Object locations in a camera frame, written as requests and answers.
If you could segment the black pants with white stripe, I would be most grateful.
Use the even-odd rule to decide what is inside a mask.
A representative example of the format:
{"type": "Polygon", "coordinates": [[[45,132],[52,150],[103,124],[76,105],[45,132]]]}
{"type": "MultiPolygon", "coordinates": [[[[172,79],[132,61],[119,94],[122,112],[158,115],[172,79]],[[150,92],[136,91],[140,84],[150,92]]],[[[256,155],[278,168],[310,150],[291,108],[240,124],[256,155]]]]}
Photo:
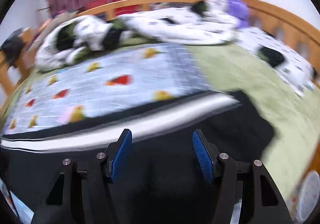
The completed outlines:
{"type": "Polygon", "coordinates": [[[1,148],[7,183],[36,210],[64,159],[84,169],[126,128],[132,144],[110,185],[120,223],[210,223],[215,189],[204,179],[193,132],[246,163],[259,159],[275,134],[243,91],[207,91],[13,136],[12,149],[1,148]]]}

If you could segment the fruit print plastic bed cover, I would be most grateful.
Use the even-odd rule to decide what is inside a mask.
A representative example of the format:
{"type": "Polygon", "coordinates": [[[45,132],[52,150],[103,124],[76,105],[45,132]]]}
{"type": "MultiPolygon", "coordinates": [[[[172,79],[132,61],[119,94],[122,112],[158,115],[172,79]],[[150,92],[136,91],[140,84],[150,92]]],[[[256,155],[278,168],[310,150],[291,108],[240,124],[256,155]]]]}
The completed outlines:
{"type": "Polygon", "coordinates": [[[210,84],[185,46],[134,46],[37,74],[23,86],[1,134],[46,130],[208,90],[210,84]]]}

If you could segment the dark cloth on bedpost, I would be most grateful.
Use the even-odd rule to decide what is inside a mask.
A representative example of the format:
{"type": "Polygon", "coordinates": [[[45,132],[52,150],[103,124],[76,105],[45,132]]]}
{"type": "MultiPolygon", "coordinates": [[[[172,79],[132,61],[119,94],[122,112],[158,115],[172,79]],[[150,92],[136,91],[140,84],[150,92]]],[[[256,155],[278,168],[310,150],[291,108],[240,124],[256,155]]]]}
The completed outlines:
{"type": "Polygon", "coordinates": [[[20,38],[22,32],[22,28],[15,30],[1,45],[1,51],[5,54],[5,60],[8,67],[14,66],[15,62],[20,57],[24,47],[23,39],[20,38]]]}

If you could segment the white floral quilt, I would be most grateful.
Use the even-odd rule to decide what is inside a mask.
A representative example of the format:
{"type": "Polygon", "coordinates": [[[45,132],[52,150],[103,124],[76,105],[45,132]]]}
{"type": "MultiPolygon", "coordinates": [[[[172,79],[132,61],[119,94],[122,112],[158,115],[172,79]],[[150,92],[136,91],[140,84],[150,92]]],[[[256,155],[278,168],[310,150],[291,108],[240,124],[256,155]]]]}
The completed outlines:
{"type": "Polygon", "coordinates": [[[267,62],[296,94],[313,88],[316,71],[302,55],[255,26],[239,29],[240,20],[228,14],[227,8],[227,0],[207,0],[187,7],[122,14],[111,22],[93,15],[75,17],[44,38],[35,65],[43,72],[71,66],[92,51],[114,50],[135,35],[185,45],[233,41],[267,62]]]}

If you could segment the purple plush toy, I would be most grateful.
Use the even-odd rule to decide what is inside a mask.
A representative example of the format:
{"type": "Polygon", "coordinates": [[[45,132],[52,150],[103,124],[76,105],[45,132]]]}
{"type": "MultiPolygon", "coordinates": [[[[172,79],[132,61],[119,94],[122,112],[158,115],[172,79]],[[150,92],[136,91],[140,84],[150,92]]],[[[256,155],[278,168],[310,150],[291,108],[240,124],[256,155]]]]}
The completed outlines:
{"type": "Polygon", "coordinates": [[[249,8],[242,0],[227,0],[227,12],[240,20],[239,29],[249,27],[249,8]]]}

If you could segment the wooden bed frame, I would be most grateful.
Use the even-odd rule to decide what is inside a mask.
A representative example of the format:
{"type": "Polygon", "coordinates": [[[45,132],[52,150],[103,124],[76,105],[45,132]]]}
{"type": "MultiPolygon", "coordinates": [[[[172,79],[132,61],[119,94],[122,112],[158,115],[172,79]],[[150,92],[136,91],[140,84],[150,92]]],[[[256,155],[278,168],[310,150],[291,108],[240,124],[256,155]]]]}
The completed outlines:
{"type": "MultiPolygon", "coordinates": [[[[139,10],[150,11],[151,5],[155,3],[191,4],[198,1],[201,0],[121,0],[94,7],[77,15],[96,15],[104,13],[106,15],[106,20],[109,21],[116,17],[116,9],[121,7],[137,5],[139,10]]],[[[291,48],[297,47],[300,43],[305,43],[309,50],[307,60],[316,71],[319,71],[319,29],[315,28],[299,16],[270,3],[262,2],[260,0],[242,1],[249,7],[250,17],[260,19],[264,31],[274,35],[278,29],[282,29],[284,32],[282,41],[291,48]]],[[[1,116],[4,115],[16,89],[18,89],[30,75],[31,69],[25,66],[24,57],[27,57],[31,62],[34,61],[36,50],[31,52],[27,51],[28,44],[33,39],[30,28],[27,28],[22,32],[21,39],[23,39],[24,42],[24,49],[16,61],[16,66],[21,73],[21,78],[16,84],[13,84],[9,79],[9,67],[5,62],[4,52],[1,52],[1,87],[4,89],[7,96],[3,105],[1,105],[1,116]]]]}

